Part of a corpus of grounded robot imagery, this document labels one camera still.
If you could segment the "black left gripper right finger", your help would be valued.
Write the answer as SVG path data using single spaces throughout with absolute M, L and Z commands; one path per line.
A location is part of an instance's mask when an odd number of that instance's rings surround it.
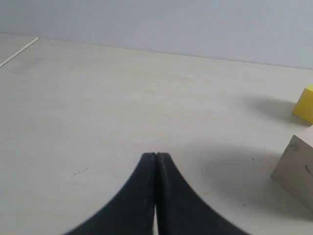
M 189 186 L 170 154 L 156 155 L 156 219 L 160 235 L 245 235 Z

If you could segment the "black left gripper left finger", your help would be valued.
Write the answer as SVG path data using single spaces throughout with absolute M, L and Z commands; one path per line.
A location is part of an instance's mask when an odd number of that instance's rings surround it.
M 120 191 L 68 235 L 152 235 L 156 154 L 144 153 Z

